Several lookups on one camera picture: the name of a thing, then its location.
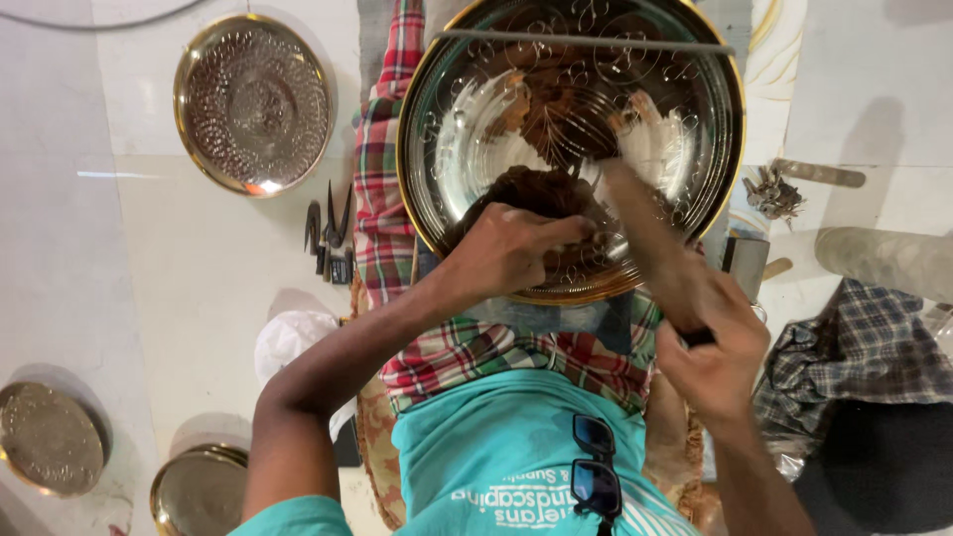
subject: hand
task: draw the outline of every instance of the hand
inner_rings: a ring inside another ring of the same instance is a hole
[[[546,280],[543,255],[595,230],[582,216],[550,219],[490,203],[439,268],[475,301],[503,296],[541,284]]]
[[[656,333],[659,368],[713,437],[729,437],[751,423],[751,389],[771,338],[727,274],[709,270],[693,302],[717,342],[685,350],[666,321]]]

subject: hammered brass plate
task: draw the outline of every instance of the hammered brass plate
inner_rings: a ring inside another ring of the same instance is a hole
[[[331,89],[287,26],[248,13],[216,21],[175,74],[175,124],[199,169],[226,189],[272,197],[303,181],[331,137]]]
[[[152,517],[162,534],[224,536],[241,524],[248,453],[201,444],[169,460],[152,481]]]
[[[0,458],[41,493],[75,497],[96,486],[104,451],[76,401],[42,383],[18,381],[0,391]]]

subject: black sunglasses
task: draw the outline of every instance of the black sunglasses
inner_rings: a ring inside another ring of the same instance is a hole
[[[576,513],[586,510],[602,516],[597,536],[609,536],[612,524],[622,511],[622,491],[618,475],[612,467],[616,454],[616,438],[612,428],[602,419],[576,414],[573,416],[573,439],[592,460],[573,460],[570,491],[578,501]]]

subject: white plastic bag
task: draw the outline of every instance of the white plastic bag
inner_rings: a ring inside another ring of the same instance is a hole
[[[274,317],[258,334],[254,345],[254,373],[264,389],[265,384],[285,365],[337,329],[337,320],[315,311],[286,311]],[[331,441],[357,412],[357,398],[350,399],[332,416],[329,423]]]

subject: metal plate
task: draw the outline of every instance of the metal plate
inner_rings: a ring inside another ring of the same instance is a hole
[[[210,24],[186,47],[174,84],[175,124],[205,175],[271,197],[304,180],[333,123],[321,64],[300,37],[257,14]]]
[[[482,0],[449,27],[723,44],[694,6],[671,0]],[[743,110],[728,56],[438,39],[401,109],[401,194],[424,241],[446,256],[448,230],[511,166],[566,171],[605,205],[596,161],[615,153],[658,188],[685,239],[696,239],[730,193]],[[583,303],[639,284],[615,213],[603,208],[605,240],[514,299]]]
[[[152,518],[163,534],[225,535],[241,525],[248,453],[226,444],[193,447],[152,481]]]
[[[99,481],[104,451],[76,401],[42,383],[18,381],[0,391],[0,458],[41,493],[75,497]]]

